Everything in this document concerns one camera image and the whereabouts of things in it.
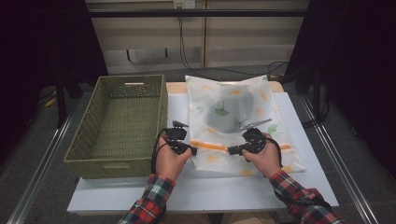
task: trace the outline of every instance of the shirt cuff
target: shirt cuff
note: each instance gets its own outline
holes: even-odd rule
[[[283,170],[271,176],[270,183],[274,187],[274,191],[285,198],[291,198],[295,192],[304,189],[303,186],[297,183]]]
[[[160,207],[164,207],[171,196],[174,187],[174,181],[162,175],[151,174],[142,199],[152,200]]]

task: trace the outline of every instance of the black controller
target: black controller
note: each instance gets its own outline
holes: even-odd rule
[[[277,141],[272,138],[267,138],[263,136],[262,132],[257,128],[248,129],[242,134],[242,136],[245,138],[246,143],[240,146],[228,147],[227,149],[230,155],[238,154],[239,156],[242,156],[242,149],[245,149],[250,153],[257,154],[264,149],[266,142],[269,141],[276,146],[279,157],[279,165],[280,167],[282,167],[282,154],[280,152],[280,146]]]
[[[192,155],[196,156],[196,147],[192,147],[188,144],[180,142],[180,140],[184,140],[187,135],[187,132],[183,129],[183,127],[189,126],[176,120],[173,121],[173,126],[173,128],[165,130],[167,136],[166,143],[176,152],[177,155],[183,154],[187,148],[191,148]]]

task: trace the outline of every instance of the person's right hand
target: person's right hand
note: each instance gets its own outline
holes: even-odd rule
[[[166,144],[166,136],[161,136],[158,139],[157,151],[157,174],[163,175],[176,182],[177,176],[184,167],[184,163],[186,163],[192,155],[191,148],[188,148],[183,154],[177,155],[174,150]]]
[[[269,133],[262,133],[262,135],[272,138]],[[280,171],[276,146],[269,141],[266,142],[264,149],[257,154],[250,153],[245,149],[242,150],[242,154],[247,160],[253,162],[256,168],[267,178],[271,178],[271,176]]]

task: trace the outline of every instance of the red plaid sleeve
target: red plaid sleeve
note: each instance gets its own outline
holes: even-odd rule
[[[161,175],[150,175],[146,189],[119,224],[153,223],[162,214],[175,182]]]
[[[347,223],[324,201],[317,189],[305,189],[284,171],[270,178],[276,196],[301,223]]]

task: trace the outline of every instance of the person's left hand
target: person's left hand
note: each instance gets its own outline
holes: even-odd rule
[[[166,143],[166,136],[161,136],[157,150],[160,146]],[[177,179],[178,174],[184,167],[184,163],[191,157],[191,148],[188,148],[183,154],[177,155],[169,145],[164,145],[157,154],[156,170],[158,175],[163,175],[174,182]]]

